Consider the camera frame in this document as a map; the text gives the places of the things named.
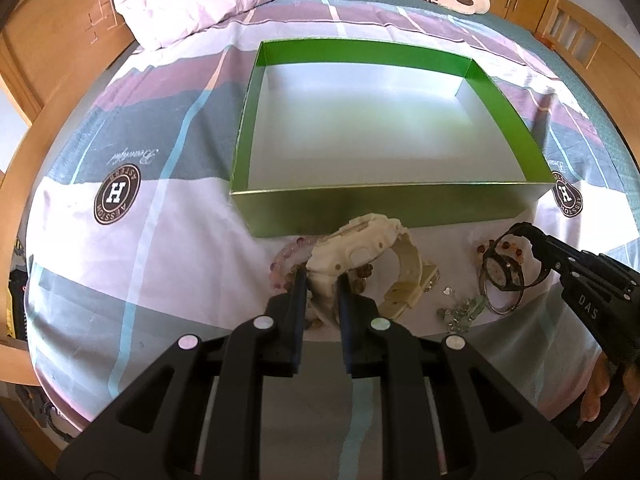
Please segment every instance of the jewelry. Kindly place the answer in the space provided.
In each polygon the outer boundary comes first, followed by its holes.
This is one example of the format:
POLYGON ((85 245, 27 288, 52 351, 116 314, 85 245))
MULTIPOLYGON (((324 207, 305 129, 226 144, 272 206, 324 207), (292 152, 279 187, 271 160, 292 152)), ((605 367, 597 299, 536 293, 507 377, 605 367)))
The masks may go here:
POLYGON ((453 308, 439 308, 438 315, 447 324, 450 332, 457 334, 468 332, 471 324, 484 310, 487 299, 484 296, 476 296, 459 302, 456 299, 456 291, 449 286, 442 293, 445 296, 451 296, 455 306, 453 308))
POLYGON ((478 253, 482 254, 482 264, 478 275, 478 287, 480 293, 487 299, 487 307, 500 316, 516 310, 522 301, 524 291, 542 282, 549 274, 549 269, 541 268, 540 274, 533 283, 526 285, 522 272, 522 264, 524 263, 522 249, 516 244, 511 244, 506 240, 502 241, 502 239, 509 234, 511 234, 511 231, 505 232, 505 234, 501 235, 497 240, 489 240, 489 247, 484 251, 481 251, 481 249, 484 249, 484 246, 478 247, 478 253), (503 252, 498 252, 498 248, 503 249, 503 252), (513 256, 505 253, 505 250, 513 251, 513 256), (501 292, 517 292, 518 299, 516 302, 504 310, 496 309, 487 297, 487 279, 501 292))
POLYGON ((380 316, 397 319, 407 307, 413 308, 440 277, 433 262, 422 260, 408 229, 402 227, 398 219, 374 213, 354 218, 320 240, 306 264, 312 306, 322 322, 338 328, 335 306, 338 276, 370 264, 387 249, 398 256, 400 273, 378 307, 380 316))
POLYGON ((281 290, 284 288, 287 292, 290 290, 291 285, 287 288, 287 282, 293 284, 292 276, 290 276, 290 274, 295 275, 293 267, 302 262, 306 262, 309 259, 311 256, 311 249, 319 239, 319 236, 301 236, 281 248, 269 266, 269 280, 271 281, 271 288, 274 288, 275 290, 281 290), (286 261, 294 255, 297 256, 296 259, 298 260, 298 263, 287 268, 286 261))

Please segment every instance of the white watch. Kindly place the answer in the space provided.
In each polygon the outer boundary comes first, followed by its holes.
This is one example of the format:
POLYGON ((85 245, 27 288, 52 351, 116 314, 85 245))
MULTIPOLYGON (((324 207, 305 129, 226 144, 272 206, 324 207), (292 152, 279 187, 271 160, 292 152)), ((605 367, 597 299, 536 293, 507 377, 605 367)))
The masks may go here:
POLYGON ((438 267, 420 257, 408 229, 398 219, 375 213, 354 218, 320 240, 306 263, 311 305, 322 322, 338 327, 335 305, 338 276, 371 263, 387 249, 398 256, 400 274, 378 306, 380 316, 396 319, 407 307, 413 308, 422 293, 438 280, 438 267))

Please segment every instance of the yellow object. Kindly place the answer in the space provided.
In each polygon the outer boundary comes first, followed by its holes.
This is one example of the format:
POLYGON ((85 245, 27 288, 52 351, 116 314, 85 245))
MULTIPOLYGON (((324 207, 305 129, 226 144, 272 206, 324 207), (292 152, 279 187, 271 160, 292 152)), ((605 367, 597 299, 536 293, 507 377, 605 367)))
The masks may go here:
POLYGON ((15 339, 14 300, 9 287, 6 288, 6 334, 15 339))

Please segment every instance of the circular logo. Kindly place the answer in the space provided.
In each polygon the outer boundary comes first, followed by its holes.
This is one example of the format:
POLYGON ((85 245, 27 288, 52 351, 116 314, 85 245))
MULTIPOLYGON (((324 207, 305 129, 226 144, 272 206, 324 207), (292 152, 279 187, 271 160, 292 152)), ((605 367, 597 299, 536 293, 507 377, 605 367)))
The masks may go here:
POLYGON ((582 211, 582 194, 580 190, 565 179, 564 175, 559 171, 552 171, 551 173, 556 179, 556 185, 552 188, 556 205, 567 218, 578 216, 582 211))
POLYGON ((109 225, 120 220, 131 208, 140 188, 140 170, 124 164, 104 179, 94 201, 94 217, 98 224, 109 225))

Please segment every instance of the h logo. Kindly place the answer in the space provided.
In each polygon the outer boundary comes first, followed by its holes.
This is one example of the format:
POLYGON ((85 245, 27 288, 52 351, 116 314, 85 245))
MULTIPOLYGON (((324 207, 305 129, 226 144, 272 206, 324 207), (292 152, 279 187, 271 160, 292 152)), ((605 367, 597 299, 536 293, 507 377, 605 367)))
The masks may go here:
POLYGON ((558 186, 558 189, 560 190, 560 193, 562 193, 562 200, 564 202, 571 202, 572 199, 566 192, 566 186, 558 186))
POLYGON ((113 182, 111 184, 111 192, 105 200, 106 203, 120 203, 120 195, 122 194, 122 190, 124 189, 126 182, 113 182))

